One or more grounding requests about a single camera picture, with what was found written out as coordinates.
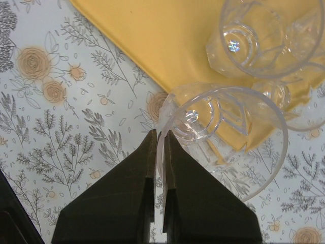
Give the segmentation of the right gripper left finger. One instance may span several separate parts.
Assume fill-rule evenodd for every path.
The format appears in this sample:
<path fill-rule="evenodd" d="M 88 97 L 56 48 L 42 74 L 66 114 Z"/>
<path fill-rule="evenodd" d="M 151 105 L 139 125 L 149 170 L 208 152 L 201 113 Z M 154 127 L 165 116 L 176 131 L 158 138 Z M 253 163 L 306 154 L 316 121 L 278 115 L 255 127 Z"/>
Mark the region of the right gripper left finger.
<path fill-rule="evenodd" d="M 157 134 L 63 208 L 52 243 L 149 243 L 154 222 Z"/>

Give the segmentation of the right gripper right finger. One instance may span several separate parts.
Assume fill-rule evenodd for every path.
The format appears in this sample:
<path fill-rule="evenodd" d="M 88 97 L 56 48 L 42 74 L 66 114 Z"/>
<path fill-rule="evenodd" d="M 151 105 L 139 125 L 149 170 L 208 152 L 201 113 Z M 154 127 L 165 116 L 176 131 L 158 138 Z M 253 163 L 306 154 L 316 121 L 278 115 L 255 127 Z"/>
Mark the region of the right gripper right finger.
<path fill-rule="evenodd" d="M 168 243 L 261 243 L 256 214 L 180 145 L 172 131 L 164 144 Z"/>

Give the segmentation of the small clear glass front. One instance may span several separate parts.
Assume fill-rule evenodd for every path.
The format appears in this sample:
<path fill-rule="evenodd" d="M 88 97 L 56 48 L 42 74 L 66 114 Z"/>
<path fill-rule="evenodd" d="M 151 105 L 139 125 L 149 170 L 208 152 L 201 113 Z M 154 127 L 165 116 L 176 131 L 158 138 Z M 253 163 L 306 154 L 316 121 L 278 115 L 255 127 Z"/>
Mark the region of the small clear glass front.
<path fill-rule="evenodd" d="M 285 111 L 290 105 L 289 88 L 284 83 L 259 81 L 253 84 L 252 89 L 271 99 L 281 111 Z"/>

